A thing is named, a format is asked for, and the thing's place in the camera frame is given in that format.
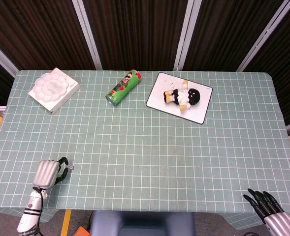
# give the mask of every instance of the stuffed doll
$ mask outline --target stuffed doll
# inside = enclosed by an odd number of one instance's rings
[[[165,91],[163,96],[164,102],[174,102],[175,104],[180,105],[181,112],[199,102],[199,91],[193,88],[189,89],[189,83],[187,80],[182,83],[182,88]]]

